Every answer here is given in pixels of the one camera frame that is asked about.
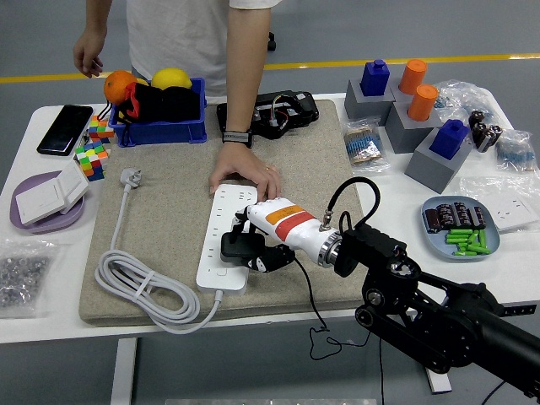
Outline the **person's right hand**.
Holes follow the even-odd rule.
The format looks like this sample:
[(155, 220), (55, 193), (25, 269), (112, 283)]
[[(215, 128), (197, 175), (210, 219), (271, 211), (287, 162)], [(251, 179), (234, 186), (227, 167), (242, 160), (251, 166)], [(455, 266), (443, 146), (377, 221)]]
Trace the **person's right hand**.
[(99, 77), (103, 72), (100, 53), (105, 44), (107, 29), (87, 28), (73, 46), (73, 63), (87, 78)]

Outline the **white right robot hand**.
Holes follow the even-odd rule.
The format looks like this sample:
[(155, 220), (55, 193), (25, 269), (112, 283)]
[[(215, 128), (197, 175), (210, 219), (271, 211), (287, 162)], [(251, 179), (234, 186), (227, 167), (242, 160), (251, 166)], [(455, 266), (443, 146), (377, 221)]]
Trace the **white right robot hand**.
[(341, 235), (330, 226), (330, 213), (319, 220), (284, 197), (258, 202), (235, 213), (232, 230), (221, 237), (221, 258), (269, 273), (294, 260), (302, 250), (317, 265), (335, 264)]

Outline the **person's left hand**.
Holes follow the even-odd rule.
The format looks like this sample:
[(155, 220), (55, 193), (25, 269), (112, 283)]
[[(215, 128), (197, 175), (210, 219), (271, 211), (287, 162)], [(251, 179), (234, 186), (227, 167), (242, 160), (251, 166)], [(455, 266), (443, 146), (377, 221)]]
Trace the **person's left hand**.
[(214, 194), (220, 182), (229, 175), (239, 175), (255, 184), (259, 202), (282, 196), (278, 168), (260, 160), (244, 144), (223, 144), (208, 179), (209, 193)]

